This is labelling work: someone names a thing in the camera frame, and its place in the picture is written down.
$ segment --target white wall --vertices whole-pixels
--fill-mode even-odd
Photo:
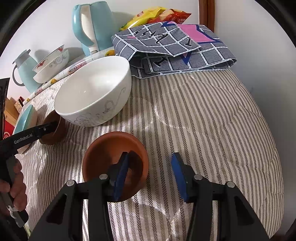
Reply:
[[[47,0],[35,10],[14,34],[3,54],[0,57],[0,78],[11,77],[14,65],[12,62],[25,49],[31,49],[30,55],[37,62],[42,60],[51,51],[65,44],[70,49],[70,59],[83,54],[80,42],[72,31],[72,9],[77,4],[92,3],[88,0]],[[158,6],[175,8],[192,13],[186,23],[199,23],[198,1],[171,1],[171,0],[107,0],[118,23],[118,28],[126,24],[134,15],[142,10]],[[29,92],[25,87],[17,86],[11,79],[8,88],[8,97],[17,99],[26,98]]]
[[[215,32],[238,61],[232,69],[248,88],[279,152],[285,210],[281,233],[296,218],[296,49],[254,0],[216,1]]]

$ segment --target pink patch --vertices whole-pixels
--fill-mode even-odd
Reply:
[[[203,33],[196,30],[196,25],[188,25],[188,24],[178,24],[178,26],[189,35],[195,42],[203,43],[203,42],[215,42],[215,40],[208,38]]]

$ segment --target human hand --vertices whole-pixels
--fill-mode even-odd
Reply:
[[[26,185],[24,184],[24,175],[21,172],[22,165],[19,160],[13,167],[13,171],[15,172],[15,181],[10,188],[9,184],[0,179],[0,192],[10,193],[10,195],[14,198],[13,205],[19,211],[23,211],[27,206],[27,195],[26,195]],[[0,211],[6,215],[9,215],[9,211],[2,204],[0,204]]]

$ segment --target folded gray cloth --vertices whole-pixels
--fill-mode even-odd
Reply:
[[[206,26],[152,23],[112,36],[116,55],[129,60],[140,79],[200,70],[227,69],[237,59]]]

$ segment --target silver screw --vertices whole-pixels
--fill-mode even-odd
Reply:
[[[67,181],[67,186],[70,187],[70,186],[73,186],[74,185],[74,181],[73,180],[69,180]]]
[[[202,175],[196,174],[196,175],[194,175],[194,179],[200,181],[200,180],[202,180]]]
[[[103,174],[101,174],[101,175],[99,176],[99,178],[100,178],[101,180],[106,180],[106,179],[108,178],[108,175],[105,174],[105,173],[103,173]]]
[[[233,182],[228,182],[227,183],[227,186],[230,187],[230,188],[234,188],[235,187],[235,184]]]

